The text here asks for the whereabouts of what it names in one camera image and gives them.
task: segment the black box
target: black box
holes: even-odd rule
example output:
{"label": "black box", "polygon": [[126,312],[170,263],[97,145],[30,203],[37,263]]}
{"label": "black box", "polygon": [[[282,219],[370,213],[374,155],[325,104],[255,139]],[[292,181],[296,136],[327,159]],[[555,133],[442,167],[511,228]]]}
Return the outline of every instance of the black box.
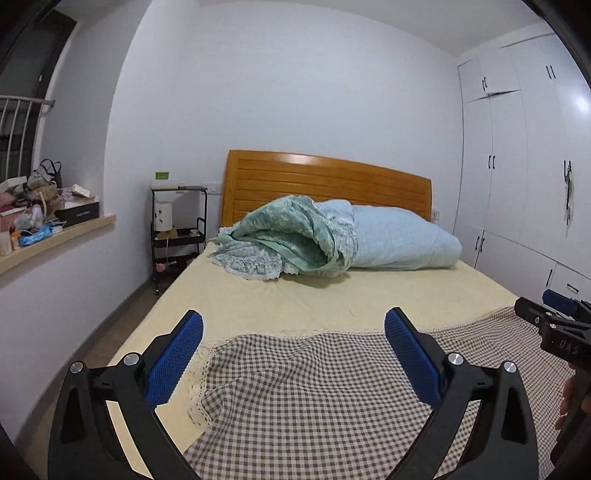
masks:
{"label": "black box", "polygon": [[66,222],[64,228],[98,218],[99,202],[87,203],[67,210],[56,210],[56,217],[60,222]]}

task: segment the window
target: window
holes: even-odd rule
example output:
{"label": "window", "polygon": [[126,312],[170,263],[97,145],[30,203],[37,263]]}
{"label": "window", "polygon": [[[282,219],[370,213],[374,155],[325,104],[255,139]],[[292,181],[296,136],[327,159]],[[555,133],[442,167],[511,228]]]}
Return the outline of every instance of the window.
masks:
{"label": "window", "polygon": [[0,73],[0,181],[31,173],[37,124],[51,76],[76,22],[50,12],[20,39]]}

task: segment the yellow bed sheet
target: yellow bed sheet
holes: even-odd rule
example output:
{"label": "yellow bed sheet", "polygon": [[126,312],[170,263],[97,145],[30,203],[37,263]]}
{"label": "yellow bed sheet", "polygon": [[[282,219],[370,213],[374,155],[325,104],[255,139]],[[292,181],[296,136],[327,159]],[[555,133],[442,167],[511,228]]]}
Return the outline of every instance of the yellow bed sheet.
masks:
{"label": "yellow bed sheet", "polygon": [[[335,279],[283,276],[262,282],[244,280],[211,263],[210,244],[162,295],[145,320],[113,357],[143,352],[154,337],[170,332],[188,310],[204,319],[200,348],[215,346],[237,335],[308,336],[320,332],[373,332],[384,327],[385,313],[401,307],[419,330],[459,325],[514,304],[516,297],[462,262],[443,270],[350,270]],[[157,414],[177,447],[184,451],[203,432],[189,417],[189,370],[198,368],[196,355],[170,402]],[[121,412],[109,410],[132,467],[149,475],[127,431]]]}

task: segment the white wardrobe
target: white wardrobe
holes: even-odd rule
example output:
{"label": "white wardrobe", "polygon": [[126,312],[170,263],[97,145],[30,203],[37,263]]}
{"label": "white wardrobe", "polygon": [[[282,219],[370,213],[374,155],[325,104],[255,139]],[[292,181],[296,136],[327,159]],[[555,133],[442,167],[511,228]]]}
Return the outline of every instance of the white wardrobe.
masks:
{"label": "white wardrobe", "polygon": [[591,299],[591,90],[579,68],[548,35],[459,71],[462,260],[537,302],[546,288]]}

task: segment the blue package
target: blue package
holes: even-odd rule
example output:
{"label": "blue package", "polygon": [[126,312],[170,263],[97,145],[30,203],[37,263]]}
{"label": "blue package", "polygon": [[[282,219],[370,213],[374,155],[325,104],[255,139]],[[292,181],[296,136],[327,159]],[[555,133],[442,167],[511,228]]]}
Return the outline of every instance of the blue package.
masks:
{"label": "blue package", "polygon": [[36,244],[41,240],[45,240],[46,238],[51,237],[53,232],[51,231],[51,227],[48,225],[43,225],[41,229],[32,235],[29,236],[20,236],[18,237],[18,243],[21,247],[28,247],[30,245]]}

